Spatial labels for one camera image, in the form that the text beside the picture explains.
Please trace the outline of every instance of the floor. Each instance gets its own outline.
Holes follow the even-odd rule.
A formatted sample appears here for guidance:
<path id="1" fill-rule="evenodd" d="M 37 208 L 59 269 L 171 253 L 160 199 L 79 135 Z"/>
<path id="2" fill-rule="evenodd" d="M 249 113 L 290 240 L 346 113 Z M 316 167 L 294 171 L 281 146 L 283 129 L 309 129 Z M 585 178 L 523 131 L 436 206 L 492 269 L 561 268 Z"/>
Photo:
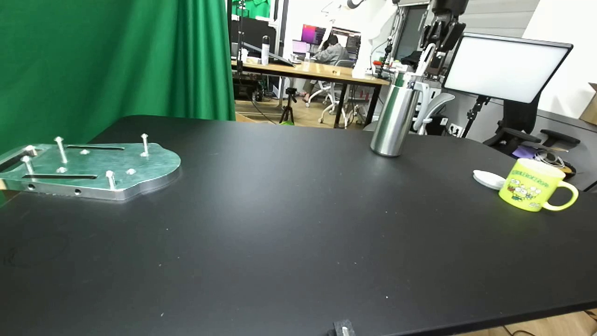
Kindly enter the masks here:
<path id="1" fill-rule="evenodd" d="M 333 129 L 335 115 L 324 115 L 318 124 L 320 111 L 326 105 L 322 101 L 313 101 L 309 107 L 298 98 L 292 103 L 294 128 L 316 128 Z M 277 100 L 262 101 L 234 101 L 234 116 L 240 124 L 279 124 L 281 107 Z M 361 129 L 361 126 L 348 124 L 348 129 Z"/>
<path id="2" fill-rule="evenodd" d="M 234 116 L 240 124 L 279 124 L 281 109 L 277 101 L 236 101 Z M 303 101 L 292 103 L 294 128 L 316 128 L 331 129 L 333 115 L 326 115 L 318 124 L 318 115 L 324 109 L 322 103 L 311 103 L 305 107 Z M 484 329 L 466 333 L 460 336 L 597 336 L 597 311 L 574 312 L 546 320 L 533 320 L 525 324 L 514 324 L 495 329 Z"/>

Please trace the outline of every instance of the white object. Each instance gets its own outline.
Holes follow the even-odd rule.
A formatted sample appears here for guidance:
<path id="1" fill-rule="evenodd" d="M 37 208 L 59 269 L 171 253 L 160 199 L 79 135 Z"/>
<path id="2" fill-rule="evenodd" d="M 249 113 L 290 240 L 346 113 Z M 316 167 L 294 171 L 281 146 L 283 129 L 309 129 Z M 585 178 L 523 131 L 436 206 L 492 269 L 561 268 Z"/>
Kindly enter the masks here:
<path id="1" fill-rule="evenodd" d="M 141 135 L 141 141 L 143 141 L 143 154 L 141 154 L 141 157 L 148 157 L 148 146 L 147 146 L 147 135 L 145 135 L 145 133 Z"/>
<path id="2" fill-rule="evenodd" d="M 268 66 L 268 44 L 260 44 L 260 66 Z"/>
<path id="3" fill-rule="evenodd" d="M 57 146 L 57 152 L 59 152 L 61 165 L 66 165 L 68 161 L 66 161 L 66 154 L 63 154 L 61 139 L 55 137 L 53 141 L 55 141 L 55 146 Z"/>
<path id="4" fill-rule="evenodd" d="M 505 182 L 501 176 L 495 176 L 495 174 L 484 172 L 484 171 L 471 171 L 471 178 L 479 185 L 492 189 L 492 191 L 499 191 Z"/>
<path id="5" fill-rule="evenodd" d="M 106 172 L 106 180 L 107 180 L 107 187 L 109 187 L 109 191 L 113 191 L 113 189 L 115 189 L 115 185 L 113 185 L 113 172 L 111 172 L 111 171 L 107 171 L 107 172 Z"/>
<path id="6" fill-rule="evenodd" d="M 240 49 L 240 60 L 242 60 L 242 64 L 247 62 L 247 51 L 245 49 Z"/>
<path id="7" fill-rule="evenodd" d="M 428 100 L 428 88 L 423 88 L 421 92 L 421 107 L 417 111 L 417 118 L 413 120 L 413 131 L 421 135 L 425 129 L 423 126 L 430 122 L 430 116 L 443 107 L 447 101 L 453 101 L 454 96 L 451 94 L 438 94 L 434 100 Z"/>
<path id="8" fill-rule="evenodd" d="M 322 116 L 326 113 L 335 115 L 335 109 L 339 105 L 339 98 L 335 98 L 335 85 L 333 83 L 318 81 L 316 85 L 318 85 L 318 90 L 305 100 L 305 107 L 311 105 L 313 98 L 324 96 L 324 101 L 328 101 L 329 105 L 326 109 L 322 109 L 320 115 L 318 115 L 318 124 L 322 124 Z M 342 120 L 342 129 L 348 129 L 348 118 L 346 118 L 346 111 L 344 109 L 341 109 L 341 120 Z"/>
<path id="9" fill-rule="evenodd" d="M 417 68 L 415 68 L 415 75 L 423 77 L 430 66 L 430 62 L 434 60 L 434 53 L 438 51 L 438 47 L 434 44 L 428 44 L 426 49 L 423 51 Z"/>
<path id="10" fill-rule="evenodd" d="M 531 103 L 568 49 L 563 44 L 464 36 L 443 88 Z"/>
<path id="11" fill-rule="evenodd" d="M 20 161 L 23 163 L 25 172 L 27 172 L 29 176 L 33 176 L 31 159 L 29 159 L 27 156 L 23 156 Z"/>

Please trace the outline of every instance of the black table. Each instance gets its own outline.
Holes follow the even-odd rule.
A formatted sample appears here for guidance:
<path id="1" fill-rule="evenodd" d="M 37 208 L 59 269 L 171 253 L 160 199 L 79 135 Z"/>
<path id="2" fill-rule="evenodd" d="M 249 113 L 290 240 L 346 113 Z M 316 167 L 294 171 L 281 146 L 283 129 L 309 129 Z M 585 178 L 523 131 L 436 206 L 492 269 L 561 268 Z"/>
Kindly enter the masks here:
<path id="1" fill-rule="evenodd" d="M 120 120 L 182 157 L 124 206 L 18 195 L 0 210 L 1 335 L 454 333 L 597 307 L 594 195 L 529 215 L 471 180 L 510 161 L 456 139 Z"/>

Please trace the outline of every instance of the small object on table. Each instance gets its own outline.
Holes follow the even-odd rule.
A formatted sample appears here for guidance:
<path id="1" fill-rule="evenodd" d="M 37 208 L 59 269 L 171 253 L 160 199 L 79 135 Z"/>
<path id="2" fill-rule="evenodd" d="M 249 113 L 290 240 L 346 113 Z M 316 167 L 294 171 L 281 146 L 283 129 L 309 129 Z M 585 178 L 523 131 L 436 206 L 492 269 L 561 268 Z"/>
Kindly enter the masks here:
<path id="1" fill-rule="evenodd" d="M 479 185 L 482 185 L 490 191 L 499 191 L 505 182 L 501 176 L 495 176 L 495 174 L 484 172 L 484 171 L 471 171 L 471 178 L 473 178 L 473 182 L 477 182 Z"/>
<path id="2" fill-rule="evenodd" d="M 33 178 L 31 159 L 23 156 L 20 161 L 23 163 L 25 172 Z"/>
<path id="3" fill-rule="evenodd" d="M 145 133 L 141 135 L 141 141 L 143 141 L 143 154 L 141 154 L 141 157 L 148 157 L 148 146 L 147 146 L 147 135 L 145 135 Z"/>
<path id="4" fill-rule="evenodd" d="M 333 336 L 356 336 L 350 320 L 341 320 L 333 324 Z"/>

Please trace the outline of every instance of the yellow mug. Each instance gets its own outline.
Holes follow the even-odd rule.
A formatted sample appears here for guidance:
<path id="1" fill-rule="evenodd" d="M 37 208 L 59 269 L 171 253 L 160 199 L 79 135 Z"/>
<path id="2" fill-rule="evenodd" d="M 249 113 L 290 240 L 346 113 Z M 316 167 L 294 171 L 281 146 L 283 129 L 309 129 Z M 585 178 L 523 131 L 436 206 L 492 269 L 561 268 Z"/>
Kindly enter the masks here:
<path id="1" fill-rule="evenodd" d="M 499 199 L 531 213 L 540 210 L 563 212 L 568 210 L 578 199 L 578 189 L 570 184 L 565 184 L 563 178 L 565 174 L 555 167 L 533 159 L 518 159 L 499 189 Z M 572 199 L 563 206 L 548 204 L 548 199 L 559 187 L 570 191 Z"/>

